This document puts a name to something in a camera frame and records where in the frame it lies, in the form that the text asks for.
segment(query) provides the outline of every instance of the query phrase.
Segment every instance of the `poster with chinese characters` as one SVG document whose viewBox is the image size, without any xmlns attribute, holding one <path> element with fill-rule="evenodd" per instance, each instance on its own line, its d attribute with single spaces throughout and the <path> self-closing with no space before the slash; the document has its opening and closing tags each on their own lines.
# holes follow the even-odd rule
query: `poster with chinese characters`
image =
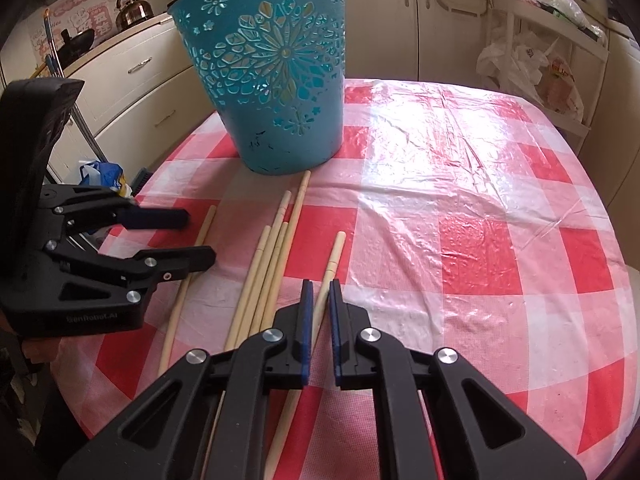
<svg viewBox="0 0 640 480">
<path fill-rule="evenodd" d="M 58 0 L 50 8 L 51 28 L 56 43 L 60 48 L 62 31 L 67 29 L 69 35 L 74 37 L 89 28 L 95 31 L 93 46 L 97 46 L 111 36 L 118 33 L 116 17 L 119 10 L 116 7 L 117 0 Z M 44 9 L 34 12 L 27 18 L 28 31 L 31 45 L 36 59 L 43 62 L 50 52 L 47 37 L 44 32 L 42 13 Z"/>
</svg>

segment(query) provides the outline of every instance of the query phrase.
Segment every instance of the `kitchen wall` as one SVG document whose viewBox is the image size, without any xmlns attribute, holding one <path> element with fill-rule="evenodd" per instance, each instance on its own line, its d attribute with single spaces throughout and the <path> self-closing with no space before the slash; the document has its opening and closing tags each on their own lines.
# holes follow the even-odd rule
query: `kitchen wall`
<svg viewBox="0 0 640 480">
<path fill-rule="evenodd" d="M 60 5 L 66 1 L 67 0 L 59 0 L 52 4 L 50 8 L 55 9 L 56 4 Z M 172 0 L 147 1 L 151 4 L 154 14 L 157 16 L 158 14 L 166 11 L 167 3 Z M 115 3 L 108 0 L 108 4 L 110 7 L 113 7 L 113 9 L 109 9 L 110 16 L 108 16 L 108 19 L 111 22 L 111 26 L 115 28 L 115 17 L 117 15 Z M 2 63 L 2 70 L 4 71 L 4 76 L 7 82 L 15 79 L 28 78 L 40 65 L 44 58 L 44 54 L 49 51 L 46 46 L 41 48 L 38 47 L 38 44 L 41 43 L 44 38 L 44 27 L 42 25 L 43 12 L 44 7 L 17 23 L 4 44 L 4 47 L 0 51 L 0 62 Z M 80 23 L 76 23 L 76 25 L 81 31 L 82 25 Z M 69 18 L 67 18 L 66 21 L 63 21 L 62 25 L 59 25 L 57 28 L 62 30 L 62 28 L 65 27 L 69 28 L 71 36 L 78 33 L 78 30 L 76 30 L 76 27 L 73 24 L 73 20 L 69 20 Z"/>
</svg>

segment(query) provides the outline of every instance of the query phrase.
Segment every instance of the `drawer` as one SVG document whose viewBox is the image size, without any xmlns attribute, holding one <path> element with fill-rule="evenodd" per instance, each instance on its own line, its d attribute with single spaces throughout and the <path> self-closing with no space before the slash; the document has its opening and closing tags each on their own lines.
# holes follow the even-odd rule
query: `drawer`
<svg viewBox="0 0 640 480">
<path fill-rule="evenodd" d="M 143 95 L 190 66 L 169 19 L 121 41 L 70 77 L 85 81 L 78 107 L 95 136 Z"/>
<path fill-rule="evenodd" d="M 78 184 L 79 162 L 90 162 L 96 158 L 76 124 L 69 119 L 62 135 L 53 146 L 49 165 L 65 184 Z"/>
<path fill-rule="evenodd" d="M 96 141 L 131 182 L 140 168 L 155 167 L 212 112 L 213 105 L 191 66 L 119 115 Z"/>
</svg>

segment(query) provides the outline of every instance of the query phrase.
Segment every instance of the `round table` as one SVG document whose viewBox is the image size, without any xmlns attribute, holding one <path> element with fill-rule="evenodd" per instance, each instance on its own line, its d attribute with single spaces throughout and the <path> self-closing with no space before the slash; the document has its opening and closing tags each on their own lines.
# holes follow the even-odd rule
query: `round table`
<svg viewBox="0 0 640 480">
<path fill-rule="evenodd" d="M 138 196 L 186 208 L 191 226 L 112 229 L 113 256 L 188 246 L 218 206 L 218 260 L 190 288 L 172 362 L 222 350 L 260 232 L 299 182 L 249 171 L 213 114 Z M 596 478 L 638 403 L 636 318 L 602 202 L 542 112 L 478 89 L 348 80 L 344 144 L 312 171 L 279 306 L 303 278 L 318 291 L 339 230 L 346 301 L 408 348 L 460 351 Z M 155 379 L 176 290 L 159 285 L 140 330 L 65 341 L 54 374 L 89 435 Z M 370 392 L 337 390 L 330 362 L 325 319 L 276 480 L 378 477 Z"/>
</svg>

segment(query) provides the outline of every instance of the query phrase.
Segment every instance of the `table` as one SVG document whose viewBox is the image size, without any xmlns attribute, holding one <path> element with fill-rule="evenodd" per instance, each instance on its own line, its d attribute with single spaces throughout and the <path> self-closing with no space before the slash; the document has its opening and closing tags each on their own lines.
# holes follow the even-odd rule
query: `table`
<svg viewBox="0 0 640 480">
<path fill-rule="evenodd" d="M 344 124 L 340 152 L 312 172 L 278 305 L 303 278 L 318 290 L 346 231 L 345 300 L 409 348 L 462 352 L 596 478 L 631 429 L 638 342 L 620 249 L 571 149 L 519 98 L 439 84 L 348 80 Z M 101 251 L 119 257 L 189 245 L 218 206 L 218 261 L 190 288 L 172 362 L 222 350 L 260 232 L 299 182 L 245 168 L 213 114 L 138 197 L 193 225 L 111 231 Z M 154 380 L 176 290 L 159 285 L 140 330 L 64 342 L 54 374 L 89 435 Z M 378 476 L 370 393 L 334 386 L 326 325 L 277 480 Z"/>
</svg>

